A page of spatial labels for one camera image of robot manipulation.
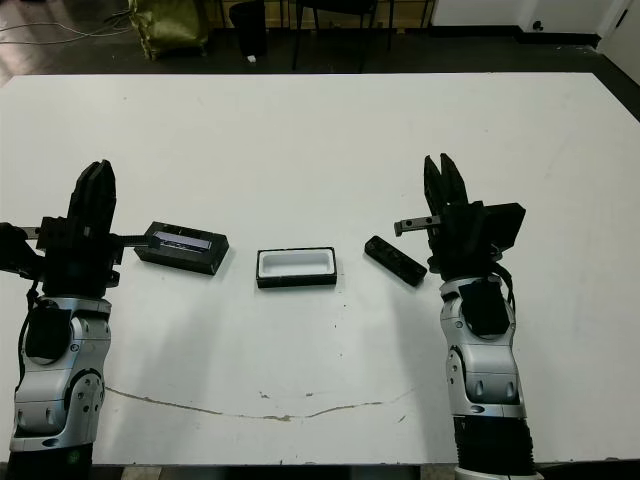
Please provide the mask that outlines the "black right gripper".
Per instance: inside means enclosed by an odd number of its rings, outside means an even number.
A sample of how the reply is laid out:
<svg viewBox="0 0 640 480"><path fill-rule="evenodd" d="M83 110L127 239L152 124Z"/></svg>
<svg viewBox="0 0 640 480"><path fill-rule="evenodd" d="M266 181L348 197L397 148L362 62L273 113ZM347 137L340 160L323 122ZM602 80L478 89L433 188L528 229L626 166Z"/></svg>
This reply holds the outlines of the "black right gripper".
<svg viewBox="0 0 640 480"><path fill-rule="evenodd" d="M489 210L481 201L468 204L465 182L448 154L440 154L440 170L425 157L424 195L432 216L395 222L395 235L427 231L431 273L484 275L500 259L499 248L485 231Z"/></svg>

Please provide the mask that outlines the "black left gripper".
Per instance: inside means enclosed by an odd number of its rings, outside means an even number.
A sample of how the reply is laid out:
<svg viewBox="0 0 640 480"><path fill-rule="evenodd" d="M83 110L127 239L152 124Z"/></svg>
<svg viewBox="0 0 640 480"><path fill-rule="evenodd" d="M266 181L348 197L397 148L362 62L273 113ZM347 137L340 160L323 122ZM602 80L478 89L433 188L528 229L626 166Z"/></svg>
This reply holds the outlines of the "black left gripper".
<svg viewBox="0 0 640 480"><path fill-rule="evenodd" d="M148 235L111 233L116 180L108 160L91 163L79 176L67 216L45 217L20 236L34 240L16 264L20 276L43 284L48 296L102 298L119 283L114 270L126 248L148 247Z"/></svg>

